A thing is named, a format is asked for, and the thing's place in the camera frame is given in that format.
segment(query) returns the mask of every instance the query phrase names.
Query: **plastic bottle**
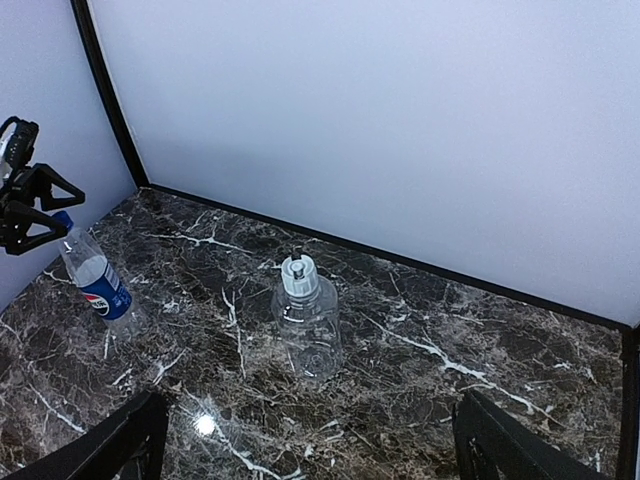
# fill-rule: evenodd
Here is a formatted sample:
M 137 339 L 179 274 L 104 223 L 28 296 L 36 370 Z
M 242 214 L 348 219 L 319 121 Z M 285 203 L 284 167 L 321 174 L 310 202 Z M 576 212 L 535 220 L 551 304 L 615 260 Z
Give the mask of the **plastic bottle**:
M 281 275 L 271 311 L 291 365 L 299 377 L 326 380 L 342 366 L 338 292 L 307 255 L 287 258 Z
M 58 243 L 69 278 L 114 336 L 129 339 L 140 333 L 144 315 L 98 243 L 87 232 L 74 227 L 67 212 L 57 212 L 53 217 L 69 229 Z

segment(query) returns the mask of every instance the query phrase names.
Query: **pepsi logo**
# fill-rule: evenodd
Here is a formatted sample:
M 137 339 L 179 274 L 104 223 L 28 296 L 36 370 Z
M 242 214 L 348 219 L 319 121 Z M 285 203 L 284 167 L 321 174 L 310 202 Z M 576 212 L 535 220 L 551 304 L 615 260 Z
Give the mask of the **pepsi logo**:
M 94 295 L 93 293 L 85 293 L 84 298 L 89 300 L 89 303 L 96 309 L 98 315 L 104 317 L 109 313 L 109 302 L 107 302 L 100 295 Z

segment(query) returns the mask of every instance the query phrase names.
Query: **dark marble tabletop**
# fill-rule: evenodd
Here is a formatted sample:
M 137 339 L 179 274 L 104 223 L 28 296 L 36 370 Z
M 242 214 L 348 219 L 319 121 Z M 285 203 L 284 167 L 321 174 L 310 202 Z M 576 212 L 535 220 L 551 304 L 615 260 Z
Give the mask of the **dark marble tabletop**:
M 150 190 L 92 233 L 151 328 L 114 342 L 60 261 L 40 275 L 0 317 L 0 476 L 153 389 L 171 400 L 166 479 L 456 478 L 468 388 L 613 475 L 616 332 Z M 295 246 L 341 299 L 345 365 L 320 386 L 295 380 L 270 318 Z

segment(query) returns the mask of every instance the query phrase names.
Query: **black clamp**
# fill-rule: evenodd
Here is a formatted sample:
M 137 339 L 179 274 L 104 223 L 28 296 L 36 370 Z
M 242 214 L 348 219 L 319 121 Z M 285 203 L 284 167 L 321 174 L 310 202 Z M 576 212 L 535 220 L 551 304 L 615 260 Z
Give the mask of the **black clamp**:
M 169 413 L 143 392 L 76 441 L 5 480 L 160 480 Z
M 0 126 L 0 139 L 11 125 L 15 129 L 0 151 L 0 174 L 6 172 L 0 178 L 0 247 L 10 255 L 21 255 L 68 233 L 64 225 L 34 208 L 36 199 L 40 199 L 43 211 L 49 211 L 84 203 L 85 194 L 49 165 L 27 165 L 33 156 L 38 124 L 11 117 Z M 54 186 L 70 196 L 54 198 Z M 48 231 L 29 236 L 33 225 Z
M 465 393 L 452 418 L 461 480 L 607 479 L 545 443 L 476 391 Z

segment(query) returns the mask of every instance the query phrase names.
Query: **black frame edge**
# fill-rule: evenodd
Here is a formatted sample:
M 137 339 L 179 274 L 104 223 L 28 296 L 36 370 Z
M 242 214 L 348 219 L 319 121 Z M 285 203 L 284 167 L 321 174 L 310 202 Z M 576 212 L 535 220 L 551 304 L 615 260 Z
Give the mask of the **black frame edge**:
M 640 330 L 622 335 L 622 412 L 616 480 L 636 479 L 640 429 Z
M 91 17 L 91 10 L 87 0 L 71 0 L 71 8 L 76 19 L 78 26 L 78 33 L 84 46 L 84 51 L 87 55 L 87 61 L 91 67 L 91 73 L 96 83 L 98 93 L 102 100 L 102 105 L 109 118 L 109 123 L 113 129 L 113 133 L 116 137 L 116 141 L 122 152 L 131 177 L 138 188 L 149 186 L 149 178 L 144 170 L 140 156 L 136 149 L 131 133 L 127 127 L 127 122 L 124 119 L 118 97 L 116 96 L 107 70 L 107 65 L 102 55 L 102 49 L 100 48 L 100 42 L 98 41 L 98 35 L 96 34 L 95 26 L 93 24 L 93 18 Z
M 174 190 L 173 188 L 163 187 L 162 185 L 151 184 L 149 186 L 151 189 L 158 190 L 164 193 L 168 193 L 171 195 L 175 195 L 176 197 L 185 198 L 187 200 L 191 200 L 203 205 L 207 205 L 213 208 L 219 208 L 220 210 L 225 210 L 228 212 L 236 213 L 239 215 L 243 215 L 245 217 L 253 218 L 255 220 L 259 220 L 261 222 L 269 223 L 271 225 L 276 225 L 278 227 L 286 228 L 289 230 L 293 230 L 295 232 L 301 233 L 303 235 L 308 235 L 311 237 L 316 237 L 321 240 L 325 240 L 327 242 L 341 245 L 346 248 L 350 248 L 352 250 L 357 250 L 359 252 L 367 253 L 370 255 L 375 255 L 376 257 L 384 258 L 385 260 L 390 260 L 392 262 L 400 263 L 403 265 L 407 265 L 412 268 L 417 268 L 418 270 L 423 270 L 434 275 L 438 275 L 440 277 L 447 278 L 449 280 L 453 280 L 456 282 L 463 283 L 465 285 L 470 285 L 472 287 L 479 288 L 481 290 L 486 290 L 491 293 L 495 293 L 497 295 L 501 295 L 503 297 L 511 298 L 512 300 L 516 300 L 518 302 L 525 302 L 536 307 L 544 308 L 546 310 L 550 310 L 555 313 L 559 313 L 560 315 L 566 315 L 568 317 L 573 317 L 578 320 L 583 320 L 588 323 L 592 323 L 595 325 L 601 325 L 607 327 L 612 330 L 618 330 L 620 332 L 631 332 L 633 329 L 625 325 L 623 323 L 615 322 L 605 317 L 601 317 L 599 315 L 594 315 L 592 313 L 584 312 L 582 310 L 578 310 L 572 307 L 567 307 L 565 305 L 561 305 L 559 303 L 551 302 L 549 300 L 545 300 L 540 297 L 536 297 L 534 295 L 529 295 L 527 293 L 522 293 L 517 290 L 513 290 L 507 287 L 503 287 L 497 285 L 495 283 L 487 282 L 485 280 L 481 280 L 475 277 L 471 277 L 468 275 L 464 275 L 462 273 L 457 273 L 452 270 L 447 270 L 446 268 L 437 267 L 435 265 L 431 265 L 425 262 L 421 262 L 419 260 L 414 260 L 409 257 L 404 257 L 402 255 L 397 255 L 395 253 L 387 252 L 385 250 L 380 250 L 378 248 L 370 247 L 368 245 L 364 245 L 362 243 L 353 242 L 351 240 L 346 240 L 341 237 L 337 237 L 335 235 L 331 235 L 328 233 L 320 232 L 317 230 L 313 230 L 311 228 L 302 227 L 300 225 L 296 225 L 293 223 L 285 222 L 283 220 L 278 220 L 276 218 L 268 217 L 266 215 L 261 215 L 259 213 L 250 212 L 248 210 L 244 210 L 242 208 L 232 207 L 230 205 L 225 205 L 220 202 L 216 202 L 214 200 L 209 200 L 207 198 L 199 197 L 197 195 L 193 195 L 190 193 L 181 192 L 179 190 Z

